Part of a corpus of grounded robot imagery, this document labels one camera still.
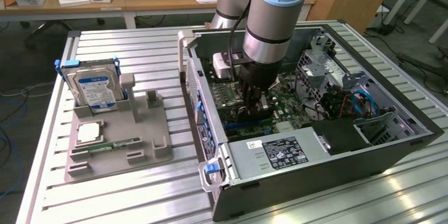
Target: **hard drive label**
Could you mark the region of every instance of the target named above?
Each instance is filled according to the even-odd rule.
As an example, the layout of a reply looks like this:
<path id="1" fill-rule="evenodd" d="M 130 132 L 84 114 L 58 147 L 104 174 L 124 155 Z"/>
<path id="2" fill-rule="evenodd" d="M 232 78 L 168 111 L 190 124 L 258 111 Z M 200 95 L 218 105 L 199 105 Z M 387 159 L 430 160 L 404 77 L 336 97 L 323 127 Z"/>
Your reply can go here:
<path id="1" fill-rule="evenodd" d="M 263 143 L 263 148 L 276 170 L 308 162 L 306 153 L 294 136 Z"/>
<path id="2" fill-rule="evenodd" d="M 96 109 L 111 107 L 116 102 L 114 92 L 107 88 L 108 84 L 110 79 L 107 76 L 79 79 L 87 103 Z"/>

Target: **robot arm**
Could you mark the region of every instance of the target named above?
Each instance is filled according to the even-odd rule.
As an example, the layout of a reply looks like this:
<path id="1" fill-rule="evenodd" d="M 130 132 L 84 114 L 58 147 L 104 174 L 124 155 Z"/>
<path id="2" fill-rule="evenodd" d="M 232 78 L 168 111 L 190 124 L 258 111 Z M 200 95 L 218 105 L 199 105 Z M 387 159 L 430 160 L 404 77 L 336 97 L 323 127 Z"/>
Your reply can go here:
<path id="1" fill-rule="evenodd" d="M 304 0 L 251 0 L 243 53 L 238 56 L 238 58 L 246 58 L 240 65 L 240 87 L 248 114 L 263 111 L 266 108 L 263 101 L 279 74 L 303 2 Z M 222 16 L 224 20 L 226 18 L 235 20 L 243 12 L 240 6 L 246 6 L 247 3 L 248 0 L 219 0 L 218 15 L 212 26 L 220 28 L 235 24 L 236 21 L 228 21 L 227 24 L 219 23 L 216 17 Z M 218 73 L 232 68 L 228 65 L 215 64 L 228 61 L 224 55 L 227 54 L 214 55 L 214 67 Z"/>

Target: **warning label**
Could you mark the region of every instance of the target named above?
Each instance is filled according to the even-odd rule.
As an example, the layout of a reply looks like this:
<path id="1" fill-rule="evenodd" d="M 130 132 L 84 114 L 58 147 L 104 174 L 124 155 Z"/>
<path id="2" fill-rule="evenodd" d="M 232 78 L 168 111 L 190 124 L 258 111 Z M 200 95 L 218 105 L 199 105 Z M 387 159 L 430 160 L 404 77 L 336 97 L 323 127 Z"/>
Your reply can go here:
<path id="1" fill-rule="evenodd" d="M 307 156 L 294 136 L 263 143 L 263 148 L 267 152 L 266 154 L 271 165 L 276 170 L 308 162 Z"/>

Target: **metal sheet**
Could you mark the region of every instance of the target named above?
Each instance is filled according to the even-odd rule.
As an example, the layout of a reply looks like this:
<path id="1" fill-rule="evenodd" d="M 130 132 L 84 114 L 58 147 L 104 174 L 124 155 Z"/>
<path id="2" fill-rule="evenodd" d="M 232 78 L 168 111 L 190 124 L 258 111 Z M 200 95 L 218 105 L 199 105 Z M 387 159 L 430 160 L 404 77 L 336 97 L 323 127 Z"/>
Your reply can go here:
<path id="1" fill-rule="evenodd" d="M 448 129 L 447 107 L 347 25 L 327 23 L 423 112 Z M 164 56 L 170 58 L 176 53 L 176 41 L 158 42 L 158 37 L 174 39 L 180 29 L 195 28 L 199 27 L 88 31 L 78 39 L 83 47 L 67 45 L 68 57 L 75 54 L 83 59 L 122 56 L 123 72 L 136 74 L 136 95 L 144 95 L 148 88 L 160 89 L 175 159 L 126 174 L 66 184 L 63 169 L 58 168 L 66 161 L 74 109 L 74 97 L 66 89 L 54 95 L 59 100 L 51 104 L 48 113 L 55 113 L 58 121 L 48 126 L 47 119 L 43 129 L 43 136 L 54 135 L 54 141 L 50 137 L 40 138 L 39 146 L 46 147 L 46 153 L 36 154 L 18 223 L 31 220 L 35 223 L 212 223 L 208 197 L 195 170 L 198 156 L 179 88 L 178 63 L 155 60 L 164 61 Z M 346 67 L 360 70 L 344 52 L 336 51 Z M 383 174 L 222 223 L 443 222 L 448 219 L 447 166 L 448 134 L 444 134 Z"/>

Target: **metal slotted worktable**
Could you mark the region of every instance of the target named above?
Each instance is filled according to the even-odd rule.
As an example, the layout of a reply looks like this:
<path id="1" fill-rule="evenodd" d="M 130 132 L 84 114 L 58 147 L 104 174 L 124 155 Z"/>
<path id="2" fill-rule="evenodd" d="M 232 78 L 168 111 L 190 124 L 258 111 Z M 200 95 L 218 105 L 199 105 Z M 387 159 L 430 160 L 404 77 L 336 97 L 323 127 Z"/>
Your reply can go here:
<path id="1" fill-rule="evenodd" d="M 360 52 L 436 124 L 448 129 L 447 107 L 346 24 L 326 22 Z M 171 27 L 82 32 L 68 38 L 63 60 L 120 58 L 135 73 L 136 95 L 163 95 L 175 158 L 126 174 L 68 185 L 64 165 L 74 97 L 58 77 L 18 223 L 212 223 L 198 174 L 178 76 L 178 32 Z M 348 70 L 358 64 L 339 48 Z M 222 223 L 428 223 L 448 219 L 448 135 L 407 156 L 383 174 L 322 191 Z"/>

